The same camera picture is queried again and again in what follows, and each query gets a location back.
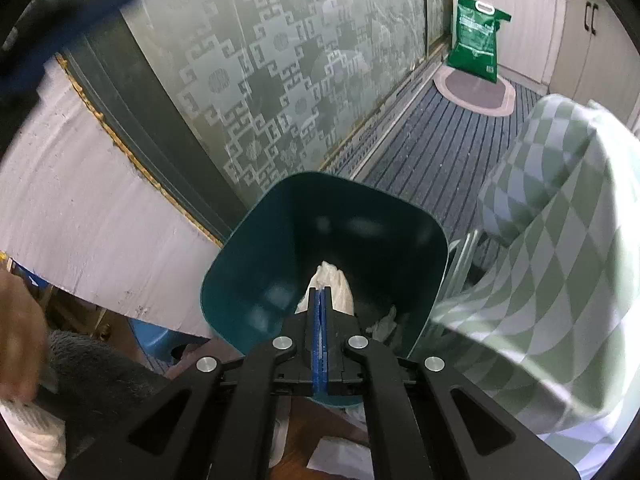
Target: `trash can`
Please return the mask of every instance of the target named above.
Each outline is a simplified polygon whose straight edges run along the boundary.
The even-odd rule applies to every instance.
[[[322,261],[344,272],[360,329],[392,305],[408,357],[447,265],[447,239],[427,212],[326,173],[284,178],[249,211],[202,284],[204,317],[243,354],[280,333]]]

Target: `checkered cloth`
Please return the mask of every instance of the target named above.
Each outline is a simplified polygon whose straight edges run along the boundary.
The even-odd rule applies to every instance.
[[[420,352],[589,479],[640,407],[640,143],[601,106],[547,96],[483,192],[509,247],[434,307]]]

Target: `cabinet handle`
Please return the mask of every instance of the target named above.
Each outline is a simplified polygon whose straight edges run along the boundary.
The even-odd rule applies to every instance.
[[[589,10],[589,7],[591,7],[591,2],[587,2],[587,4],[584,6],[584,30],[586,30],[587,32],[589,31],[589,25],[587,25],[587,12]]]
[[[597,36],[597,35],[598,35],[598,33],[596,32],[596,29],[595,29],[595,28],[593,28],[593,20],[594,20],[594,19],[595,19],[595,17],[596,17],[596,10],[598,10],[599,8],[600,8],[600,7],[598,7],[598,4],[593,4],[593,10],[591,11],[591,33],[592,33],[594,36]]]

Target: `dark gray floor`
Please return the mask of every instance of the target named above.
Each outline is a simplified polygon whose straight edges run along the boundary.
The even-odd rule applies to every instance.
[[[475,225],[476,199],[485,176],[505,153],[540,95],[512,83],[516,105],[508,117],[487,117],[445,99],[432,84],[415,106],[365,183],[433,215],[449,240]],[[487,269],[498,255],[490,241],[475,263]]]

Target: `human hand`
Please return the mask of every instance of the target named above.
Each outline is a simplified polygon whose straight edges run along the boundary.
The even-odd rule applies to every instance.
[[[35,397],[46,343],[40,305],[20,277],[0,269],[0,399]]]

